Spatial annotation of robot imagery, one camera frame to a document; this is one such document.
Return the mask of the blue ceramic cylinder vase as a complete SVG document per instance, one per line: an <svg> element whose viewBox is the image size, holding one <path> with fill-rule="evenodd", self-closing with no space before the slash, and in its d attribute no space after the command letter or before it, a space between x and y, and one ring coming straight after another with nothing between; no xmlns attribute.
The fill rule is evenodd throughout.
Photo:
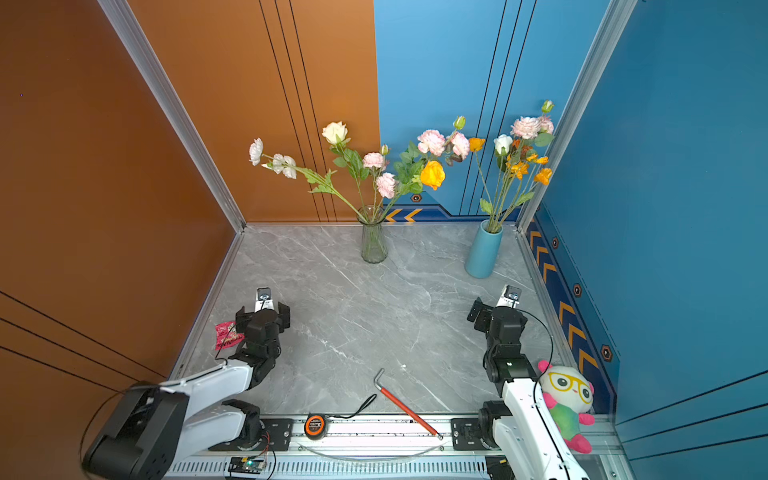
<svg viewBox="0 0 768 480"><path fill-rule="evenodd" d="M503 238L503 230L491 232L489 225L489 220L480 224L465 261L466 272L478 279L493 273Z"/></svg>

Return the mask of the clear ribbed glass vase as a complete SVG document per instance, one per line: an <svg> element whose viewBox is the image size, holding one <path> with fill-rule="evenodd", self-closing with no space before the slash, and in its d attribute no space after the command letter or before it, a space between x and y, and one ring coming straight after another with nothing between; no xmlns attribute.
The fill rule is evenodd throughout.
<svg viewBox="0 0 768 480"><path fill-rule="evenodd" d="M369 264L383 262L388 256L388 249L383 231L383 210L367 205L361 209L364 220L361 236L361 258Z"/></svg>

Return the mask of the yellow poppy flower bunch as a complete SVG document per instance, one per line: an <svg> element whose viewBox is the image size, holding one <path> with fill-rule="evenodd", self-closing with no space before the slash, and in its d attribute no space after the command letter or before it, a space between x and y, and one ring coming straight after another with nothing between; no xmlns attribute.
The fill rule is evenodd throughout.
<svg viewBox="0 0 768 480"><path fill-rule="evenodd" d="M532 200L535 194L536 187L547 186L550 183L553 175L553 170L548 166L549 158L547 156L540 156L532 147L531 147L530 153L528 154L528 161L530 162L530 169L524 185L525 189L523 190L523 194L519 198L518 206L513 210L513 212L516 209L521 208L528 201ZM489 221L492 213L492 203L495 196L495 189L490 200ZM508 198L508 193L506 189L505 203L504 203L504 208L502 210L502 215L500 219L500 223L502 224L502 227L503 227L503 224L506 222L506 221L505 222L502 221L502 217L504 216L504 212L507 206L509 205L509 201L507 200L507 198Z"/></svg>

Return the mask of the white ranunculus flower stem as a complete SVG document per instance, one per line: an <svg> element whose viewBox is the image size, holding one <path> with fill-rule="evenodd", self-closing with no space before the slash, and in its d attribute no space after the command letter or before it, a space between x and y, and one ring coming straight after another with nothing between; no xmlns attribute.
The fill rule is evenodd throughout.
<svg viewBox="0 0 768 480"><path fill-rule="evenodd" d="M254 139L248 147L249 162L252 166L261 165L263 168L270 170L278 175L283 175L286 178L296 180L297 176L301 174L309 185L313 188L310 190L311 194L327 193L340 199L344 204L350 207L358 220L365 222L362 213L357 207L355 207L350 201L348 201L334 186L332 176L335 171L330 170L325 175L321 175L318 172L301 167L296 164L296 161L287 155L275 154L268 155L264 153L264 144L260 138Z"/></svg>

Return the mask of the orange gerbera flower stem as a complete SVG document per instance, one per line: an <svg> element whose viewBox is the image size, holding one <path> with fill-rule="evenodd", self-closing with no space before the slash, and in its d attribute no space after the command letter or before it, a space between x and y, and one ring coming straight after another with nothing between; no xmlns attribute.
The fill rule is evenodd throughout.
<svg viewBox="0 0 768 480"><path fill-rule="evenodd" d="M513 142L513 151L507 158L507 193L509 205L507 206L502 221L505 222L518 206L519 198L525 189L524 185L529 174L530 162L528 154L531 147L525 139L517 139Z"/></svg>

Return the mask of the pink ranunculus flower stem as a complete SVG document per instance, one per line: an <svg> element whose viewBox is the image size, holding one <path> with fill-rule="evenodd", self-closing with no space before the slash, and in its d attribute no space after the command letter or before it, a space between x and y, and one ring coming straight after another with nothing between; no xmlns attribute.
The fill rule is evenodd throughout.
<svg viewBox="0 0 768 480"><path fill-rule="evenodd" d="M374 190L373 204L368 208L370 223L375 223L379 219L382 202L384 200L393 200L397 190L395 176L386 171L389 151L390 149L387 145L382 145L378 152L370 152L363 157L363 167L372 176Z"/></svg>

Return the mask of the pink rose spray stem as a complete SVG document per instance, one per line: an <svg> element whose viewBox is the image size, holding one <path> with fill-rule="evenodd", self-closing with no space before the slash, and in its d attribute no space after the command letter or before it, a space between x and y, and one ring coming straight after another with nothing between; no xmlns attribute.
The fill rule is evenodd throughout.
<svg viewBox="0 0 768 480"><path fill-rule="evenodd" d="M447 178L447 169L456 163L463 162L472 153L470 138L463 132L466 123L466 117L459 115L453 121L452 130L449 133L442 133L437 129L423 131L416 138L415 142L409 143L396 162L417 159L436 160L442 163ZM413 195L423 195L424 193L437 190L425 187L421 194L403 196L398 202Z"/></svg>

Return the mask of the white rose flower stem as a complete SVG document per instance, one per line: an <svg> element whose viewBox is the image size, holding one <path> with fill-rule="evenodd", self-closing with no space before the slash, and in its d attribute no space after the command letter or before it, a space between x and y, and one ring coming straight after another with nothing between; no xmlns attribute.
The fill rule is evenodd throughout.
<svg viewBox="0 0 768 480"><path fill-rule="evenodd" d="M502 134L494 140L494 158L496 159L499 173L489 223L491 233L498 233L502 229L500 219L504 208L507 189L506 168L513 143L514 139L506 134Z"/></svg>

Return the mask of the pink peony flower stem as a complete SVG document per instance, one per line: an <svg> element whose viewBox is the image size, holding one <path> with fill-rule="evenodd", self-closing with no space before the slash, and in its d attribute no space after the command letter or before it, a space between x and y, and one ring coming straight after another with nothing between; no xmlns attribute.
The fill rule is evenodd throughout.
<svg viewBox="0 0 768 480"><path fill-rule="evenodd" d="M512 123L510 136L529 141L540 156L546 156L542 152L554 140L555 125L550 117L553 109L554 103L545 100L538 116L521 116Z"/></svg>

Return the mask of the cream rose flower stem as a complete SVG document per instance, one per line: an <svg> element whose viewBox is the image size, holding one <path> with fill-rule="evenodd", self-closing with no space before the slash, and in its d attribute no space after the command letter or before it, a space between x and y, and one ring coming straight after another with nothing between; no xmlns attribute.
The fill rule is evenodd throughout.
<svg viewBox="0 0 768 480"><path fill-rule="evenodd" d="M337 156L334 164L346 168L349 175L354 179L361 202L361 206L358 208L361 213L358 216L364 223L369 223L371 216L366 213L367 202L362 190L362 183L368 178L369 171L363 166L362 156L356 150L348 147L351 138L347 126L343 122L330 122L322 129L321 135L329 143L331 152Z"/></svg>

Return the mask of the yellow orange rose stem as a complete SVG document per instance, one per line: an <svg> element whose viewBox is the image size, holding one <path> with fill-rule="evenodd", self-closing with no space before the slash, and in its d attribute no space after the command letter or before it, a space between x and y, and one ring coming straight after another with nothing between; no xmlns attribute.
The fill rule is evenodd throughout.
<svg viewBox="0 0 768 480"><path fill-rule="evenodd" d="M383 216L386 217L398 200L407 195L421 194L425 187L437 190L446 178L444 167L436 160L417 159L396 162L395 172L397 190L393 200L387 200Z"/></svg>

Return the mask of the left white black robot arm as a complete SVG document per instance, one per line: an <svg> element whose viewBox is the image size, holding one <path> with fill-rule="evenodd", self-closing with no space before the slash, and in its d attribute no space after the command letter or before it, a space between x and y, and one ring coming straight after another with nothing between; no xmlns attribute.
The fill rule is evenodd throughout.
<svg viewBox="0 0 768 480"><path fill-rule="evenodd" d="M123 391L91 445L82 446L85 474L104 479L161 479L176 461L212 446L261 438L260 410L238 395L260 385L282 353L289 307L261 296L240 309L234 327L243 341L223 363L160 384L139 382Z"/></svg>

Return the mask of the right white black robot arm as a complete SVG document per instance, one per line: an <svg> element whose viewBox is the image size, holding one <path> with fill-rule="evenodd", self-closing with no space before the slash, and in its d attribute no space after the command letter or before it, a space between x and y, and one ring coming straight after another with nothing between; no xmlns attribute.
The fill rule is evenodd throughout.
<svg viewBox="0 0 768 480"><path fill-rule="evenodd" d="M482 442L504 458L489 462L493 479L587 479L556 426L535 369L522 352L526 314L503 296L495 306L476 299L467 316L485 335L483 367L500 398L479 411Z"/></svg>

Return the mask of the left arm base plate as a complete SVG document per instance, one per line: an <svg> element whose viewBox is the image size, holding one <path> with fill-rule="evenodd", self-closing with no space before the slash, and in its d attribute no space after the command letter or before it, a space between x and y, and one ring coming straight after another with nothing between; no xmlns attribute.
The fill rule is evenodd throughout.
<svg viewBox="0 0 768 480"><path fill-rule="evenodd" d="M234 440L214 445L209 451L284 452L290 446L293 424L290 418L247 420Z"/></svg>

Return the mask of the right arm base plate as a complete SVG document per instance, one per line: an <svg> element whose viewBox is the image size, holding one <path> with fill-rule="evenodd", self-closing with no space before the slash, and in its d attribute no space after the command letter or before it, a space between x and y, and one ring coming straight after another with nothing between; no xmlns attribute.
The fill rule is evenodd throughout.
<svg viewBox="0 0 768 480"><path fill-rule="evenodd" d="M451 440L455 451L490 451L498 446L492 438L491 427L477 417L450 420Z"/></svg>

